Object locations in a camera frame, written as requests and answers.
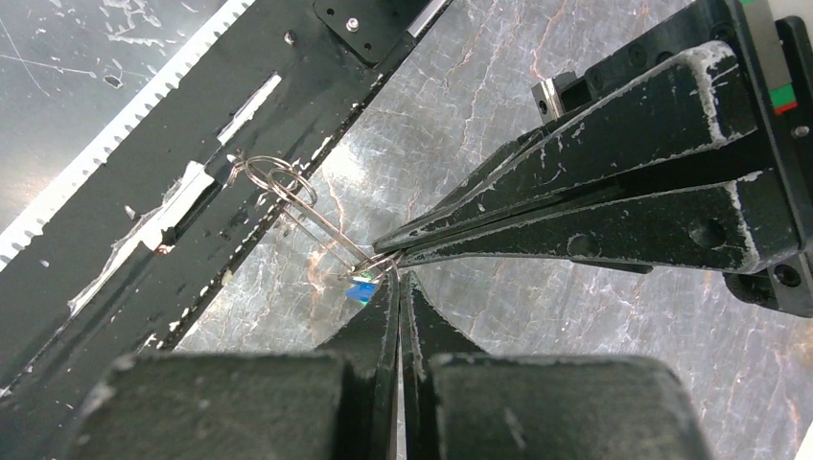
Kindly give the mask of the key with blue tag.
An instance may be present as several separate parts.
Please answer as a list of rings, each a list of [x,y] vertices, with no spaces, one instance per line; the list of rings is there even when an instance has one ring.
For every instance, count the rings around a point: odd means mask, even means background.
[[[377,290],[377,285],[366,280],[351,280],[351,286],[345,290],[347,298],[366,305]]]

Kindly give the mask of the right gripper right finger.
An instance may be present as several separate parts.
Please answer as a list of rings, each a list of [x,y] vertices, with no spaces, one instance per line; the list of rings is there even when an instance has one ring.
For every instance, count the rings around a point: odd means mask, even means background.
[[[647,356],[486,353],[400,287],[410,459],[709,459],[682,383]]]

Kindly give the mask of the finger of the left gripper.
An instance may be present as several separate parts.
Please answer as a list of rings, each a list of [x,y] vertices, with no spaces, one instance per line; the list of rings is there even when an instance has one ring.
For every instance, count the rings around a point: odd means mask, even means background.
[[[413,246],[401,263],[520,257],[752,273],[800,246],[778,176],[766,171],[549,216],[529,213]]]

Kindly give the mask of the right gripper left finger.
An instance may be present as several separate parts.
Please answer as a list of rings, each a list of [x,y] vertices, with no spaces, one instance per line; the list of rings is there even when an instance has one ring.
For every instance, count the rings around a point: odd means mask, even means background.
[[[118,358],[70,459],[392,459],[400,280],[314,350]]]

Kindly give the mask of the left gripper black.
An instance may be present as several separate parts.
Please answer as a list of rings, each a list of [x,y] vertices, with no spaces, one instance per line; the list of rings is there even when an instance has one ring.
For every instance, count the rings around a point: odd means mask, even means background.
[[[454,202],[380,237],[375,250],[412,249],[496,229],[578,192],[591,193],[623,173],[718,150],[754,133],[757,121],[732,49],[737,48],[766,85],[755,94],[774,112],[766,126],[773,130],[775,162],[801,227],[799,254],[766,271],[770,290],[777,310],[811,316],[812,144],[801,131],[812,125],[807,32],[812,22],[791,12],[784,1],[744,1],[742,13],[730,20],[722,17],[723,5],[695,1],[583,76],[567,72],[537,83],[532,93],[544,125],[551,126],[663,61],[522,147]],[[685,50],[705,41],[710,42]]]

